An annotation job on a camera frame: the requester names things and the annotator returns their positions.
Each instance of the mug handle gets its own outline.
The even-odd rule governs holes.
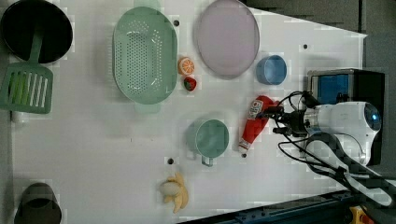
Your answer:
[[[206,163],[206,157],[203,156],[202,157],[202,164],[207,166],[207,167],[212,167],[213,166],[213,159],[209,158],[209,163]]]

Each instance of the spatula handle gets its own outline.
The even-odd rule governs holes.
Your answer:
[[[30,50],[29,62],[38,63],[38,58],[40,57],[42,43],[43,43],[43,32],[36,27],[35,33],[33,34],[32,48]]]

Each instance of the toy fruit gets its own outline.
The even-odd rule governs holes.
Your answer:
[[[194,63],[189,57],[182,57],[178,60],[177,70],[181,75],[189,76],[194,72]]]
[[[192,77],[184,78],[184,82],[183,83],[184,83],[184,87],[188,91],[195,90],[195,87],[197,86],[197,81],[194,78],[192,78]]]
[[[180,173],[175,173],[175,177],[169,176],[161,185],[160,191],[164,195],[165,203],[175,202],[174,213],[186,207],[189,202],[189,193],[184,187],[184,179]]]

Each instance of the banana peel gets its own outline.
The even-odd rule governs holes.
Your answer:
[[[174,213],[185,208],[189,202],[189,193],[184,185],[184,178],[180,173],[175,173],[175,176],[167,178],[167,181],[163,184],[162,192],[165,203],[174,201]]]

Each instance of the green mug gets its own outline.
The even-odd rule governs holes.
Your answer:
[[[190,147],[202,155],[202,164],[208,167],[213,166],[213,159],[225,151],[229,138],[227,126],[217,119],[198,119],[188,133]]]

